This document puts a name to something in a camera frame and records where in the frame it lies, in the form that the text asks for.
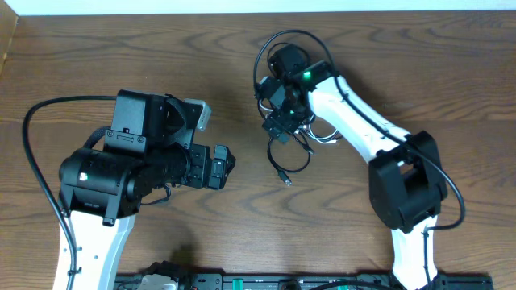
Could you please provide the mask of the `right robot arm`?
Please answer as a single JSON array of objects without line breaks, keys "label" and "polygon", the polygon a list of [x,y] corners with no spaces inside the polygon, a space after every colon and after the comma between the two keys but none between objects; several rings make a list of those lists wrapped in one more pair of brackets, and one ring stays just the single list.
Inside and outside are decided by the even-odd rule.
[{"label": "right robot arm", "polygon": [[391,230],[393,278],[404,289],[430,289],[438,276],[433,230],[447,197],[435,140],[394,125],[363,101],[329,60],[313,62],[291,43],[267,56],[270,76],[256,84],[268,102],[263,128],[271,141],[346,139],[368,165],[369,200]]}]

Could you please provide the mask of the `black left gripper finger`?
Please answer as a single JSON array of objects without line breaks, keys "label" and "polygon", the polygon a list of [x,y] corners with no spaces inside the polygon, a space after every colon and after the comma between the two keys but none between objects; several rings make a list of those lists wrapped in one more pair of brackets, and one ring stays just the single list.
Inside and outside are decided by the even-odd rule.
[{"label": "black left gripper finger", "polygon": [[191,147],[202,107],[166,94],[165,109],[164,145],[169,147],[177,143]]},{"label": "black left gripper finger", "polygon": [[231,154],[229,147],[217,144],[213,157],[213,177],[218,181],[226,181],[234,168],[236,158]]}]

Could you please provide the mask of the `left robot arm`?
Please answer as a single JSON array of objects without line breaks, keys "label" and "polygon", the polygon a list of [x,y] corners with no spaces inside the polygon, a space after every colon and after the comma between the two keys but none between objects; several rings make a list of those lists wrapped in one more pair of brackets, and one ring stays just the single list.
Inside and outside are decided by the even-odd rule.
[{"label": "left robot arm", "polygon": [[195,144],[210,107],[193,99],[120,90],[110,126],[60,166],[60,202],[74,244],[62,244],[53,287],[71,255],[73,289],[114,287],[119,260],[143,198],[176,185],[219,190],[235,166],[228,147]]}]

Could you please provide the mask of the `wooden side panel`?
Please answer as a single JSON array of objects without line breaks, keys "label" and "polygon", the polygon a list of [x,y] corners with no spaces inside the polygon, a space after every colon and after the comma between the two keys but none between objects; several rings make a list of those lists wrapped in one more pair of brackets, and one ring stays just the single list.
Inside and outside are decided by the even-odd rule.
[{"label": "wooden side panel", "polygon": [[2,71],[15,34],[19,16],[4,0],[1,0],[0,9],[0,71]]}]

